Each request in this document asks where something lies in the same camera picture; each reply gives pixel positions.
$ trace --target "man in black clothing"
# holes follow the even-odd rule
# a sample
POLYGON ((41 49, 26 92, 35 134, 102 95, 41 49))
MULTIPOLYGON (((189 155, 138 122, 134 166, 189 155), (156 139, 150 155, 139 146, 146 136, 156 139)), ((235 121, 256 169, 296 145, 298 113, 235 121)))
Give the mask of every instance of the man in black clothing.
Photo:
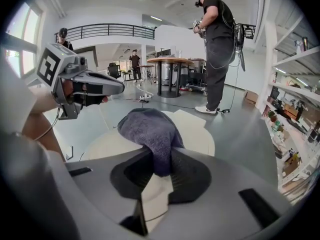
POLYGON ((137 50, 132 51, 132 56, 130 56, 129 60, 131 61, 134 82, 136 83, 137 74, 138 74, 138 79, 141 80, 141 71, 140 71, 140 67, 138 67, 140 65, 140 57, 137 55, 137 50))
POLYGON ((206 83, 207 105, 195 109, 202 113, 216 114, 223 96, 224 84, 229 64, 235 59, 235 41, 233 35, 234 17, 229 7, 221 0, 199 0, 204 17, 194 27, 194 33, 206 28, 206 83))
POLYGON ((59 30, 58 44, 63 45, 64 47, 67 47, 69 50, 73 51, 74 48, 72 47, 72 44, 66 41, 67 33, 68 33, 68 29, 66 29, 65 27, 59 30))

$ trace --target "ceiling light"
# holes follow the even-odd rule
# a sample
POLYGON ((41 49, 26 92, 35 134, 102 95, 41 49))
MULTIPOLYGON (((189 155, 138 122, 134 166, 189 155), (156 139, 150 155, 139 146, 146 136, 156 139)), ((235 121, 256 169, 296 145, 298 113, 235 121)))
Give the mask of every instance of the ceiling light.
POLYGON ((153 16, 150 16, 152 19, 155 19, 157 21, 161 21, 162 22, 162 19, 159 19, 159 18, 156 18, 156 17, 153 17, 153 16))
POLYGON ((301 81, 299 78, 296 78, 300 83, 303 83, 305 86, 308 86, 305 82, 301 81))
POLYGON ((280 71, 281 73, 286 74, 286 72, 284 72, 283 70, 279 69, 279 68, 275 68, 276 70, 280 71))

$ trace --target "purple towel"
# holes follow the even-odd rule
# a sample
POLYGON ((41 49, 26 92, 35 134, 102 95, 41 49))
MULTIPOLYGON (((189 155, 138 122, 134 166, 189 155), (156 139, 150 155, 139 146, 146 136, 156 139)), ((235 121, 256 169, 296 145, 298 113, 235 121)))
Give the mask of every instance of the purple towel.
POLYGON ((154 108, 136 108, 118 124, 118 132, 153 153, 154 173, 171 173, 171 147, 184 148, 180 133, 171 119, 154 108))

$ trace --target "office chair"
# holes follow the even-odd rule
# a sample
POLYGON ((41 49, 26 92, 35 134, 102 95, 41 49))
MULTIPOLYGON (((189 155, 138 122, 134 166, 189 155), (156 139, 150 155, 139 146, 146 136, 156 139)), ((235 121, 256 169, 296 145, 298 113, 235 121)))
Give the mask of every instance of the office chair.
POLYGON ((108 66, 109 76, 113 77, 115 79, 120 78, 121 72, 119 72, 118 69, 119 69, 118 65, 108 66))

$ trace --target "table top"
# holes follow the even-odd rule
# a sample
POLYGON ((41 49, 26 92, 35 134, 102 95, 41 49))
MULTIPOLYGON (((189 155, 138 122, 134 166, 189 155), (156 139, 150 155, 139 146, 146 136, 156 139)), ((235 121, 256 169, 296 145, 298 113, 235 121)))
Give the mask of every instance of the table top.
POLYGON ((139 68, 153 68, 154 65, 139 65, 137 67, 139 67, 139 68))
POLYGON ((146 62, 148 63, 158 63, 158 62, 166 62, 166 63, 179 63, 185 65, 193 65, 194 62, 187 58, 176 58, 176 57, 159 57, 159 58, 150 58, 146 62))

